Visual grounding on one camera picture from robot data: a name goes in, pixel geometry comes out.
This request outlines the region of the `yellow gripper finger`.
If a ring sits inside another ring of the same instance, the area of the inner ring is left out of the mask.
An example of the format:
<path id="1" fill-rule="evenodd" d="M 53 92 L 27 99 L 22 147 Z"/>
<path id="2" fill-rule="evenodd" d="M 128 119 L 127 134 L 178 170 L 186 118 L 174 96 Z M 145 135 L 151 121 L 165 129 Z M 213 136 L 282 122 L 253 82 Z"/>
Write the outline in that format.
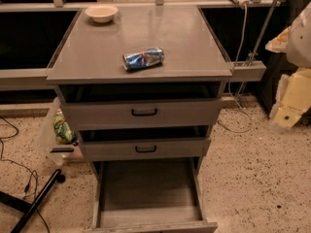
<path id="1" fill-rule="evenodd" d="M 277 37 L 265 45 L 265 49 L 275 53 L 286 53 L 290 31 L 290 27 L 284 29 Z"/>
<path id="2" fill-rule="evenodd" d="M 273 125 L 283 129 L 295 126 L 311 108 L 311 70 L 298 69 L 292 75 L 283 74 L 278 83 L 276 103 L 270 112 Z"/>

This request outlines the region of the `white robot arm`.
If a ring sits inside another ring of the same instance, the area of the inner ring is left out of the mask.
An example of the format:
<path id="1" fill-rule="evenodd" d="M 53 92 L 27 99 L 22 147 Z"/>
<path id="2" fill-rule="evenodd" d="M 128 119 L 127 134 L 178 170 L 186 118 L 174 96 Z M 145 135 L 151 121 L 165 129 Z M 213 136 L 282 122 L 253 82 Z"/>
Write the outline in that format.
<path id="1" fill-rule="evenodd" d="M 311 2 L 292 25 L 269 41 L 265 48 L 284 53 L 298 67 L 278 84 L 276 103 L 270 113 L 271 123 L 280 129 L 292 128 L 311 108 Z"/>

